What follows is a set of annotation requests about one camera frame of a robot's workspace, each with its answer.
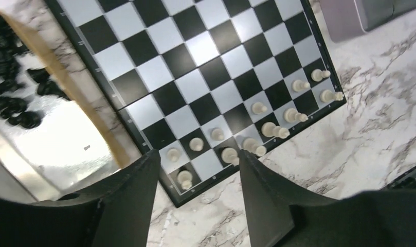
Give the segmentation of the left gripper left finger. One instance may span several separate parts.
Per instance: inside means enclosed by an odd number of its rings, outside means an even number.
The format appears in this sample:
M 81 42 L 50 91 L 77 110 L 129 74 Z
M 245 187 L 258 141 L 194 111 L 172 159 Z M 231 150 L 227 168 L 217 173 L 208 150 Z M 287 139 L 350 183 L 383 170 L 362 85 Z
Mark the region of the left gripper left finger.
M 150 150 L 56 201 L 0 198 L 0 246 L 146 246 L 159 173 L 159 152 Z

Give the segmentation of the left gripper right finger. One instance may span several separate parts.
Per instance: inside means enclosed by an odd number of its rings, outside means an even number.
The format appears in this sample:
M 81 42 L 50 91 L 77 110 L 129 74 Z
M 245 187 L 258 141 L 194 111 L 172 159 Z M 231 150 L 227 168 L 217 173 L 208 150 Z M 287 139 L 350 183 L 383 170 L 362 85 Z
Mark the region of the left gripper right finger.
M 295 184 L 248 151 L 239 157 L 252 246 L 416 246 L 416 188 L 336 200 Z

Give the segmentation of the white queen chess piece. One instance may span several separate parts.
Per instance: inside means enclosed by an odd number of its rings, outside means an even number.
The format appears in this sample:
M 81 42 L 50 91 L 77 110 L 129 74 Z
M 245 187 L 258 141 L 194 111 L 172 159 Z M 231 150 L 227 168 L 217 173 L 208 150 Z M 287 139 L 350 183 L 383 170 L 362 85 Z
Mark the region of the white queen chess piece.
M 290 136 L 289 129 L 278 126 L 273 122 L 264 123 L 261 127 L 261 133 L 266 137 L 277 137 L 281 139 L 286 139 Z

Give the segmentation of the white pawn chess piece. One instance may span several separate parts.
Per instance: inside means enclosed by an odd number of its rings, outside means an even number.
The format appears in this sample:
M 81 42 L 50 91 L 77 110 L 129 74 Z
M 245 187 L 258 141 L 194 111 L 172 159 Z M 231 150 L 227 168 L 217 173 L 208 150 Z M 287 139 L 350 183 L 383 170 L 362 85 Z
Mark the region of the white pawn chess piece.
M 329 70 L 315 69 L 311 72 L 311 79 L 315 82 L 320 82 L 330 76 L 331 72 Z

